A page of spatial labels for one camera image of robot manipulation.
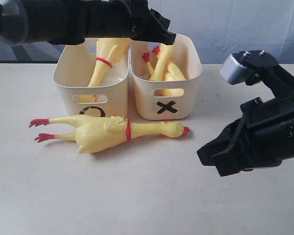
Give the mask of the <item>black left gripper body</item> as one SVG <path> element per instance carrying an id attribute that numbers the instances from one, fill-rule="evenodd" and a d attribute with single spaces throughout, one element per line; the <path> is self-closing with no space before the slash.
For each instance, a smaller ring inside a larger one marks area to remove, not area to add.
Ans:
<path id="1" fill-rule="evenodd" d="M 150 10 L 146 0 L 85 0 L 87 38 L 139 38 L 147 32 Z"/>

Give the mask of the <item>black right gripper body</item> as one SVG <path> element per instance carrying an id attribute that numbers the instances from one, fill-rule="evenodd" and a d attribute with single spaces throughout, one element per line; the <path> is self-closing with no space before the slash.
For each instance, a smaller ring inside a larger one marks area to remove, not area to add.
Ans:
<path id="1" fill-rule="evenodd" d="M 242 117 L 253 146 L 264 158 L 294 158 L 294 97 L 260 98 L 241 105 Z"/>

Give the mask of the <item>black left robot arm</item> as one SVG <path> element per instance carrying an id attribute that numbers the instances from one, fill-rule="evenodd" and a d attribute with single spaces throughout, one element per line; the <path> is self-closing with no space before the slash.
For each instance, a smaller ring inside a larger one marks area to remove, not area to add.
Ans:
<path id="1" fill-rule="evenodd" d="M 0 0 L 0 40 L 8 45 L 79 45 L 129 38 L 172 45 L 170 20 L 146 0 Z"/>

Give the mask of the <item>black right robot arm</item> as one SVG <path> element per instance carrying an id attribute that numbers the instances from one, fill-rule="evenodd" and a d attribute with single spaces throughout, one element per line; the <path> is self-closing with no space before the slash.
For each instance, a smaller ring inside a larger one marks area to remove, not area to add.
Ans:
<path id="1" fill-rule="evenodd" d="M 220 176 L 280 166 L 294 158 L 294 90 L 285 99 L 257 97 L 240 106 L 242 117 L 197 151 Z"/>

